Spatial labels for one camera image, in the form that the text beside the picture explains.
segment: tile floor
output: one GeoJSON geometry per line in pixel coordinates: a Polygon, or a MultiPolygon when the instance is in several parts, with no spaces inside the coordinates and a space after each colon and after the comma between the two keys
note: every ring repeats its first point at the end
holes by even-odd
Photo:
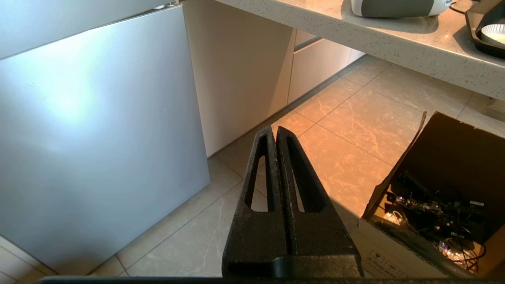
{"type": "MultiPolygon", "coordinates": [[[[505,136],[483,116],[489,98],[366,56],[263,125],[293,131],[348,230],[412,140],[423,111],[505,136]]],[[[220,276],[221,255],[259,127],[209,159],[211,184],[99,267],[94,275],[220,276]]],[[[254,207],[266,210],[265,166],[254,207]]]]}

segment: cabinet door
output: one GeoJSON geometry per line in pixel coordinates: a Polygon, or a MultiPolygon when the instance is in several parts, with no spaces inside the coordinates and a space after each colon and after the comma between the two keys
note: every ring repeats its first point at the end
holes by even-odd
{"type": "Polygon", "coordinates": [[[296,51],[293,57],[288,103],[347,66],[350,52],[350,48],[327,39],[320,39],[296,51]]]}
{"type": "Polygon", "coordinates": [[[60,274],[209,183],[182,6],[4,59],[0,94],[0,233],[60,274]]]}

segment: countertop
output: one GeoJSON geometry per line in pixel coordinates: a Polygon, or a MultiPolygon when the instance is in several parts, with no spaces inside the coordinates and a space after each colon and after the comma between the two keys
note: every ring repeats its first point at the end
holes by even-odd
{"type": "Polygon", "coordinates": [[[409,69],[505,100],[505,60],[470,42],[465,15],[369,19],[350,0],[216,0],[409,69]]]}

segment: cardboard box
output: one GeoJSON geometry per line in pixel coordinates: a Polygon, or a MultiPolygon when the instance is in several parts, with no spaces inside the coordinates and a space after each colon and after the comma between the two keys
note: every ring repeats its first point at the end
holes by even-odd
{"type": "Polygon", "coordinates": [[[425,117],[391,173],[375,187],[352,234],[363,267],[375,277],[503,277],[505,139],[441,113],[435,113],[421,132],[425,117]],[[383,219],[386,192],[398,190],[398,177],[405,171],[430,191],[455,187],[465,200],[485,204],[482,235],[487,253],[479,259],[476,275],[445,258],[414,230],[383,225],[389,223],[383,219]]]}

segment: kitchen cabinet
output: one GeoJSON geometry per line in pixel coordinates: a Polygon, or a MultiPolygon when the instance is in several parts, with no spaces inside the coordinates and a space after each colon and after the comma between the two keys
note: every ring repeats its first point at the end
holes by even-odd
{"type": "Polygon", "coordinates": [[[216,1],[183,4],[210,156],[287,105],[296,30],[216,1]]]}
{"type": "Polygon", "coordinates": [[[319,37],[316,35],[313,35],[311,33],[308,33],[306,31],[302,31],[302,30],[297,29],[296,30],[296,39],[294,40],[295,50],[297,49],[298,46],[303,45],[307,42],[313,41],[316,38],[319,38],[319,37]]]}
{"type": "Polygon", "coordinates": [[[350,55],[351,48],[323,38],[294,52],[288,103],[342,70],[350,55]]]}

